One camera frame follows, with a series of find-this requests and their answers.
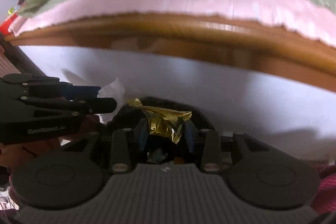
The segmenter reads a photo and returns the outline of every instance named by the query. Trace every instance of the black plastic part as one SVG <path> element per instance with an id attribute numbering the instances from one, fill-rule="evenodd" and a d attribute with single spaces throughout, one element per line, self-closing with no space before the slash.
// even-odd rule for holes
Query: black plastic part
<path id="1" fill-rule="evenodd" d="M 86 114 L 116 109 L 113 98 L 96 98 L 99 89 L 73 86 L 55 77 L 5 75 L 0 78 L 0 142 L 25 143 L 76 133 Z"/>
<path id="2" fill-rule="evenodd" d="M 221 152 L 219 133 L 215 130 L 210 130 L 205 138 L 201 171 L 210 174 L 220 173 L 223 167 Z"/>
<path id="3" fill-rule="evenodd" d="M 9 182 L 9 173 L 7 172 L 7 168 L 0 166 L 0 191 L 5 191 L 8 182 Z"/>
<path id="4" fill-rule="evenodd" d="M 131 170 L 127 137 L 123 129 L 115 131 L 112 135 L 109 169 L 114 174 L 125 173 Z"/>
<path id="5" fill-rule="evenodd" d="M 233 138 L 241 159 L 231 168 L 228 183 L 241 199 L 261 208 L 287 210 L 314 198 L 320 181 L 311 166 L 246 134 Z"/>
<path id="6" fill-rule="evenodd" d="M 103 187 L 100 168 L 81 153 L 57 151 L 35 159 L 13 175 L 23 204 L 59 210 L 84 203 Z"/>

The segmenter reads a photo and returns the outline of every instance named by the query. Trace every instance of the candy wrapper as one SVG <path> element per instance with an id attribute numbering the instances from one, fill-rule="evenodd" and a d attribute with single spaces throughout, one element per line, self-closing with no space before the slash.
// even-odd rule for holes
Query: candy wrapper
<path id="1" fill-rule="evenodd" d="M 185 121 L 191 118 L 191 111 L 176 111 L 161 107 L 143 106 L 138 98 L 128 99 L 128 105 L 142 109 L 147 117 L 149 135 L 169 138 L 177 144 L 182 136 Z"/>

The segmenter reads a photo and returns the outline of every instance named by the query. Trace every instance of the red object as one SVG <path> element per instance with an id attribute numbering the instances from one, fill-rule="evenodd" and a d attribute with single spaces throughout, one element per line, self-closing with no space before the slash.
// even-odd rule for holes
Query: red object
<path id="1" fill-rule="evenodd" d="M 10 32 L 8 32 L 8 28 L 12 24 L 14 19 L 16 19 L 16 18 L 17 18 L 17 14 L 15 13 L 15 14 L 12 14 L 11 16 L 7 17 L 6 20 L 4 22 L 2 22 L 2 24 L 0 25 L 0 32 L 3 35 L 10 34 Z"/>
<path id="2" fill-rule="evenodd" d="M 316 165 L 320 175 L 319 191 L 311 207 L 318 213 L 336 210 L 336 165 Z"/>
<path id="3" fill-rule="evenodd" d="M 7 17 L 4 22 L 2 22 L 2 24 L 0 25 L 0 32 L 3 35 L 10 34 L 10 32 L 8 32 L 8 28 L 16 18 L 17 18 L 17 14 L 14 13 L 11 16 Z"/>

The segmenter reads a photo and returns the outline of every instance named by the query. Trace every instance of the black circular pad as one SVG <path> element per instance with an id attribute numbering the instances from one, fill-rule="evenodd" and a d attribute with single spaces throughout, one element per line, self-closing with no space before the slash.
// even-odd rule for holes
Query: black circular pad
<path id="1" fill-rule="evenodd" d="M 232 167 L 231 189 L 261 208 L 287 210 L 311 201 L 319 187 L 317 172 L 282 152 L 254 152 Z"/>
<path id="2" fill-rule="evenodd" d="M 84 203 L 103 187 L 100 168 L 81 153 L 56 151 L 15 171 L 18 198 L 37 208 L 59 210 Z"/>

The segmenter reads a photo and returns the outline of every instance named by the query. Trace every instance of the metal screw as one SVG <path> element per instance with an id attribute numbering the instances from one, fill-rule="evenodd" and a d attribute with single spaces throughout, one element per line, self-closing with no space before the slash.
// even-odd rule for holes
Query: metal screw
<path id="1" fill-rule="evenodd" d="M 114 164 L 112 170 L 116 173 L 126 172 L 128 169 L 127 164 Z"/>
<path id="2" fill-rule="evenodd" d="M 204 165 L 204 170 L 206 172 L 216 172 L 219 170 L 219 165 L 215 163 L 208 163 Z"/>

